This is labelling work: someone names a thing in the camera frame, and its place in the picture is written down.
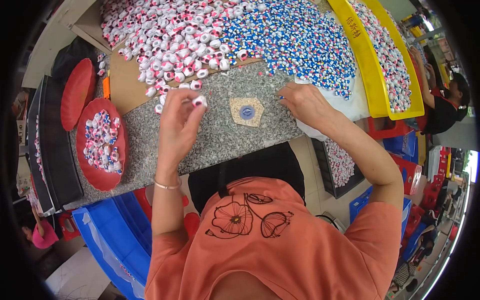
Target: granite table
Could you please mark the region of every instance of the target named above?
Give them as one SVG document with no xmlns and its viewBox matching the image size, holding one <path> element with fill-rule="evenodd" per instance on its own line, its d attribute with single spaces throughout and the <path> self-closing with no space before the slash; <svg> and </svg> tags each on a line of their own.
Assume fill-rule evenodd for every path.
<svg viewBox="0 0 480 300">
<path fill-rule="evenodd" d="M 293 81 L 293 76 L 284 72 L 267 76 L 265 62 L 233 68 L 228 72 L 228 76 L 223 74 L 224 72 L 212 74 L 202 80 L 203 87 L 200 92 L 207 97 L 209 111 L 205 113 L 200 123 L 197 142 L 179 165 L 180 175 L 303 135 L 290 111 L 278 103 L 276 96 L 277 91 L 285 83 Z M 258 98 L 265 108 L 260 126 L 256 128 L 234 123 L 229 99 L 254 97 Z M 156 102 L 150 100 L 123 116 L 130 145 L 129 159 L 121 182 L 109 192 L 100 192 L 87 182 L 76 155 L 76 129 L 70 132 L 73 159 L 84 196 L 65 205 L 66 209 L 77 208 L 153 184 L 160 120 L 154 113 L 155 105 Z"/>
</svg>

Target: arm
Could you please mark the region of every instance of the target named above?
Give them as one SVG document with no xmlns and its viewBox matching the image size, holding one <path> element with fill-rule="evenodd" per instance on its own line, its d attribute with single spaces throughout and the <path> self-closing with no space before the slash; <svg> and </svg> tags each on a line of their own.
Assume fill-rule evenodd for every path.
<svg viewBox="0 0 480 300">
<path fill-rule="evenodd" d="M 36 229 L 38 230 L 38 233 L 40 234 L 40 236 L 43 237 L 45 235 L 45 231 L 43 230 L 43 227 L 42 227 L 42 220 L 40 220 L 40 217 L 36 212 L 36 207 L 34 206 L 32 206 L 32 213 L 33 213 L 33 216 L 35 217 Z"/>
<path fill-rule="evenodd" d="M 423 84 L 423 89 L 421 91 L 423 102 L 429 107 L 435 109 L 435 98 L 432 94 L 430 94 L 430 89 L 428 88 L 427 75 L 425 73 L 425 67 L 423 66 L 423 62 L 421 60 L 420 52 L 413 46 L 410 47 L 410 52 L 412 52 L 413 58 L 415 59 L 419 67 L 420 80 Z"/>
<path fill-rule="evenodd" d="M 278 94 L 297 119 L 330 137 L 353 158 L 373 184 L 370 202 L 386 202 L 402 210 L 403 179 L 385 149 L 335 110 L 315 86 L 288 83 Z"/>
<path fill-rule="evenodd" d="M 158 159 L 155 181 L 165 186 L 179 185 L 177 168 L 180 161 L 192 149 L 198 126 L 205 112 L 203 106 L 193 108 L 191 101 L 198 93 L 189 89 L 168 93 L 160 118 Z M 164 189 L 155 185 L 152 205 L 152 234 L 172 236 L 186 243 L 183 226 L 183 205 L 180 187 Z"/>
</svg>

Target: woman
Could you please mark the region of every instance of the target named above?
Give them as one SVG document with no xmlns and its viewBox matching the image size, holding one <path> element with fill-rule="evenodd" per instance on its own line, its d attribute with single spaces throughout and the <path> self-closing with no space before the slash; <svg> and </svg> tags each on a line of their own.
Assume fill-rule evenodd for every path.
<svg viewBox="0 0 480 300">
<path fill-rule="evenodd" d="M 22 231 L 24 232 L 26 239 L 33 243 L 35 247 L 40 249 L 48 248 L 59 240 L 59 236 L 57 236 L 55 230 L 47 219 L 40 219 L 36 212 L 36 208 L 33 206 L 32 213 L 36 221 L 35 227 L 32 230 L 29 226 L 22 226 Z"/>
<path fill-rule="evenodd" d="M 422 99 L 425 107 L 425 115 L 421 117 L 405 119 L 406 125 L 420 130 L 425 134 L 438 134 L 447 131 L 456 121 L 461 121 L 467 115 L 467 107 L 470 102 L 470 92 L 465 78 L 459 73 L 453 73 L 450 81 L 450 90 L 445 91 L 445 96 L 435 83 L 435 73 L 432 65 L 428 64 L 430 80 L 427 80 L 425 67 L 421 60 L 420 52 L 411 47 L 410 51 L 418 64 L 420 80 L 422 81 Z"/>
<path fill-rule="evenodd" d="M 373 184 L 370 203 L 343 235 L 309 213 L 299 194 L 303 184 L 293 187 L 297 185 L 293 176 L 284 174 L 300 169 L 295 158 L 295 163 L 285 164 L 290 157 L 281 157 L 277 164 L 283 166 L 280 171 L 272 166 L 275 171 L 269 177 L 265 170 L 258 171 L 261 177 L 255 175 L 252 170 L 257 167 L 249 158 L 230 169 L 220 166 L 217 176 L 204 178 L 218 182 L 218 190 L 203 207 L 200 193 L 192 195 L 201 223 L 189 239 L 177 168 L 195 143 L 205 108 L 184 101 L 198 96 L 195 91 L 171 91 L 160 119 L 147 300 L 385 296 L 401 235 L 403 181 L 398 167 L 376 141 L 333 109 L 315 86 L 288 83 L 278 95 L 297 119 L 352 156 Z M 241 172 L 244 178 L 229 181 L 228 174 Z"/>
</svg>

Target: bracelet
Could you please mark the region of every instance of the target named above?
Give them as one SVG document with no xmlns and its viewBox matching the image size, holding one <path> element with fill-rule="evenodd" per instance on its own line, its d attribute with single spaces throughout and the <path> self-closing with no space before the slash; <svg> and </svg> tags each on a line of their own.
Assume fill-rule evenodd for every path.
<svg viewBox="0 0 480 300">
<path fill-rule="evenodd" d="M 178 183 L 177 185 L 174 185 L 174 186 L 167 186 L 167 185 L 160 184 L 160 183 L 158 183 L 155 179 L 153 179 L 153 182 L 154 182 L 155 185 L 156 185 L 157 187 L 159 187 L 159 188 L 166 189 L 166 190 L 174 190 L 174 189 L 178 189 L 178 188 L 181 186 L 181 184 L 182 184 L 181 178 L 178 177 L 178 179 L 179 179 L 179 183 Z"/>
</svg>

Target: red plate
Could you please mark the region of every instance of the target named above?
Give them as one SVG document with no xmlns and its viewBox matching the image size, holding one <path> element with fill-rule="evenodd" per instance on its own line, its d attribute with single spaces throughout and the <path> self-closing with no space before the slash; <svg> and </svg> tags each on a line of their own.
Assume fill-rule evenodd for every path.
<svg viewBox="0 0 480 300">
<path fill-rule="evenodd" d="M 113 146 L 118 147 L 119 161 L 121 162 L 123 168 L 122 175 L 125 173 L 128 157 L 128 137 L 125 122 L 110 100 L 105 98 L 96 98 L 85 107 L 80 119 L 78 120 L 79 126 L 77 128 L 76 147 L 80 169 L 82 169 L 87 181 L 97 190 L 108 192 L 113 190 L 120 182 L 121 174 L 107 173 L 102 169 L 96 169 L 94 166 L 88 164 L 88 161 L 85 159 L 84 155 L 85 142 L 87 140 L 85 137 L 85 123 L 88 119 L 93 120 L 94 115 L 102 109 L 105 109 L 108 112 L 110 120 L 113 120 L 117 117 L 120 118 L 121 126 L 118 131 L 117 141 Z"/>
<path fill-rule="evenodd" d="M 77 124 L 82 109 L 92 101 L 95 91 L 95 69 L 91 60 L 83 59 L 73 69 L 61 98 L 61 124 L 66 131 Z"/>
</svg>

